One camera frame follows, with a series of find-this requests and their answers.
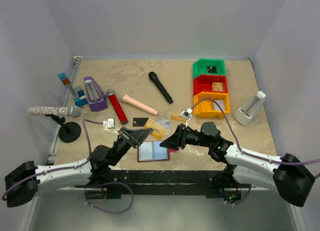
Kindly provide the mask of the red leather card holder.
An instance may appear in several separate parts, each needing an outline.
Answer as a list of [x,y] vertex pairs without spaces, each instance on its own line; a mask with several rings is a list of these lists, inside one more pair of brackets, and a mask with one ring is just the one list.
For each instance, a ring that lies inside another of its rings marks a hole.
[[161,141],[145,141],[137,149],[138,162],[169,161],[170,154],[176,152],[174,149],[160,146]]

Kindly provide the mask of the silver VIP card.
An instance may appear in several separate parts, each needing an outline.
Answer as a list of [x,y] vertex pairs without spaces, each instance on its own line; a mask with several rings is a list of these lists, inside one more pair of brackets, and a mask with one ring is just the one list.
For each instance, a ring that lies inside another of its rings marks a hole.
[[162,119],[157,121],[158,124],[169,130],[171,128],[170,121],[168,119]]

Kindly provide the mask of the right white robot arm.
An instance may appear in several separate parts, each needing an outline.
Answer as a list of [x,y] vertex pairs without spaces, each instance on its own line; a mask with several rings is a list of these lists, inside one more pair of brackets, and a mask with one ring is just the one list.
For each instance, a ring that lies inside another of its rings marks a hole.
[[316,181],[315,176],[294,155],[272,156],[240,148],[221,136],[213,122],[205,122],[200,130],[184,124],[162,141],[163,148],[178,150],[185,146],[208,148],[208,155],[225,169],[213,182],[221,189],[251,185],[277,192],[291,205],[303,207]]

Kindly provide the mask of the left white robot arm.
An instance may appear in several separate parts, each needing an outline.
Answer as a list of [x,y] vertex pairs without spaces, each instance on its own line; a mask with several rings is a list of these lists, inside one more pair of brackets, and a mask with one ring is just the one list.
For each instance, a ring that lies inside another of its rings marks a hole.
[[1,199],[7,207],[14,208],[36,196],[61,188],[98,187],[110,167],[114,167],[130,148],[139,148],[152,131],[152,128],[122,127],[112,147],[100,145],[88,158],[72,163],[49,166],[26,161],[5,176],[5,192]]

